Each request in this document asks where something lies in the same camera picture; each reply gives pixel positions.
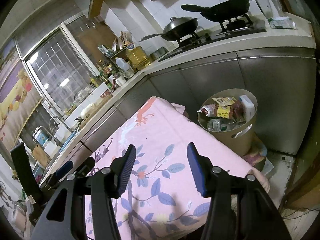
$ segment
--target kitchen counter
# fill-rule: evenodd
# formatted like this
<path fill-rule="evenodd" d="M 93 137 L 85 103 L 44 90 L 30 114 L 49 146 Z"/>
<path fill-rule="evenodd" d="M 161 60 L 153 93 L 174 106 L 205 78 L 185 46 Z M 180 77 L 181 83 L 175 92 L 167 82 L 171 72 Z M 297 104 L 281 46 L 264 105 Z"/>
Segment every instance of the kitchen counter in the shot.
<path fill-rule="evenodd" d="M 178 54 L 170 59 L 158 62 L 154 61 L 151 65 L 136 73 L 123 86 L 119 87 L 114 93 L 113 97 L 91 118 L 91 120 L 77 133 L 70 141 L 69 145 L 60 153 L 58 158 L 48 169 L 44 179 L 54 171 L 56 171 L 79 143 L 83 136 L 91 129 L 91 127 L 113 106 L 120 100 L 134 85 L 136 85 L 145 76 L 150 75 L 159 70 L 163 70 L 172 66 L 186 63 L 192 60 L 219 55 L 228 52 L 235 52 L 240 50 L 270 48 L 270 47 L 302 47 L 302 48 L 316 48 L 315 40 L 312 36 L 312 29 L 310 22 L 285 13 L 286 16 L 292 17 L 296 23 L 296 30 L 285 29 L 271 29 L 267 19 L 264 16 L 255 16 L 259 19 L 265 20 L 266 32 L 255 33 L 249 35 L 238 36 L 222 41 L 213 42 L 184 53 Z"/>

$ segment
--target metal screw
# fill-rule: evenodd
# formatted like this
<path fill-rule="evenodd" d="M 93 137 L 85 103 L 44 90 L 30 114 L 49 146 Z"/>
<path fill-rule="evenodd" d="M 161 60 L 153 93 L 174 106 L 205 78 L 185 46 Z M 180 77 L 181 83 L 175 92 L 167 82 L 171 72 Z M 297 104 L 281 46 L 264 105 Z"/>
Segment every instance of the metal screw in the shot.
<path fill-rule="evenodd" d="M 67 180 L 73 180 L 76 176 L 74 174 L 69 174 Z"/>
<path fill-rule="evenodd" d="M 252 175 L 252 174 L 249 174 L 249 175 L 247 176 L 247 179 L 248 179 L 249 181 L 254 181 L 254 180 L 256 179 L 256 177 L 255 177 L 254 175 Z"/>
<path fill-rule="evenodd" d="M 103 174 L 108 174 L 108 173 L 110 173 L 110 171 L 111 171 L 111 169 L 109 167 L 105 167 L 105 168 L 101 169 L 101 173 L 103 173 Z"/>
<path fill-rule="evenodd" d="M 221 168 L 218 167 L 218 166 L 214 166 L 214 167 L 212 168 L 212 172 L 219 174 L 219 173 L 221 172 Z"/>

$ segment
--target pink tablecloth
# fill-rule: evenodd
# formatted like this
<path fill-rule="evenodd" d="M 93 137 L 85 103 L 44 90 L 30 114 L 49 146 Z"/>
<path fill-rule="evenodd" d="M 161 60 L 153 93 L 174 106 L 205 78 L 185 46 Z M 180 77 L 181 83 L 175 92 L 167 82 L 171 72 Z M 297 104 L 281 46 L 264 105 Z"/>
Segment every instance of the pink tablecloth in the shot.
<path fill-rule="evenodd" d="M 121 198 L 113 199 L 123 240 L 178 239 L 205 223 L 210 198 L 202 198 L 196 190 L 187 160 L 190 142 L 200 155 L 231 175 L 244 177 L 252 170 L 246 161 L 183 116 L 183 109 L 151 97 L 92 154 L 96 160 L 94 174 L 121 157 L 130 144 L 136 147 L 127 190 Z M 258 171 L 255 174 L 268 183 Z M 94 238 L 90 196 L 85 199 L 85 215 L 87 234 Z"/>

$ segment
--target black wok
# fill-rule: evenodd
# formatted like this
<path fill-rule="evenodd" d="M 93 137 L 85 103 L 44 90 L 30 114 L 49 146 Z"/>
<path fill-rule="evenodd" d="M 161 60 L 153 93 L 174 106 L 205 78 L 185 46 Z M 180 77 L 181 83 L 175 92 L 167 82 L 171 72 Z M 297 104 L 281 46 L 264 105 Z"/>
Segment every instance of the black wok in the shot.
<path fill-rule="evenodd" d="M 170 20 L 171 22 L 166 27 L 164 27 L 163 33 L 157 33 L 157 34 L 145 36 L 140 41 L 145 41 L 147 39 L 160 36 L 160 35 L 161 35 L 161 38 L 165 39 L 166 41 L 178 41 L 182 37 L 193 33 L 198 27 L 197 18 L 172 17 Z"/>
<path fill-rule="evenodd" d="M 212 7 L 201 7 L 192 4 L 181 5 L 181 9 L 189 12 L 201 12 L 200 14 L 204 18 L 212 22 L 223 22 L 242 16 L 248 12 L 249 7 L 249 0 L 228 0 Z"/>

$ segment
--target yellow oil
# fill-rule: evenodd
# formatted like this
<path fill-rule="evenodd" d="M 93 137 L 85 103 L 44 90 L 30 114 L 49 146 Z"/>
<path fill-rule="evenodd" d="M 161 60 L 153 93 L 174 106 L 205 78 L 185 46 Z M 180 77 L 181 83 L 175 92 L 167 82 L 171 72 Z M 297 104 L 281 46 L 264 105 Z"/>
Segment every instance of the yellow oil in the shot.
<path fill-rule="evenodd" d="M 138 70 L 142 70 L 152 63 L 152 59 L 148 57 L 140 45 L 129 44 L 125 53 L 130 59 L 132 66 Z"/>

